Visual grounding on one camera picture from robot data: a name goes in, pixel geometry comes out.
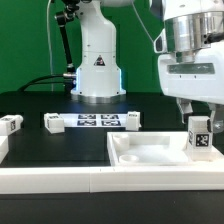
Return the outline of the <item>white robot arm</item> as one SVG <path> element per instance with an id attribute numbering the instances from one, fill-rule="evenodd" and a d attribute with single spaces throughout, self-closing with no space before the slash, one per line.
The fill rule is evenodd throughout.
<path id="1" fill-rule="evenodd" d="M 81 0 L 82 63 L 74 96 L 105 102 L 123 95 L 116 64 L 116 28 L 101 13 L 133 0 Z M 149 0 L 151 13 L 163 23 L 153 41 L 162 92 L 176 99 L 181 114 L 193 101 L 206 102 L 210 128 L 224 131 L 224 0 Z"/>

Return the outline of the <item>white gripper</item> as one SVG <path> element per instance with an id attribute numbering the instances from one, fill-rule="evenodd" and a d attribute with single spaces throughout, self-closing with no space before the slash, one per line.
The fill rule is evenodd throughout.
<path id="1" fill-rule="evenodd" d="M 180 64 L 164 54 L 158 58 L 158 69 L 161 89 L 165 95 L 177 98 L 183 124 L 193 113 L 191 100 L 208 102 L 212 132 L 224 131 L 224 105 L 220 105 L 224 104 L 223 51 L 200 50 L 194 63 Z"/>

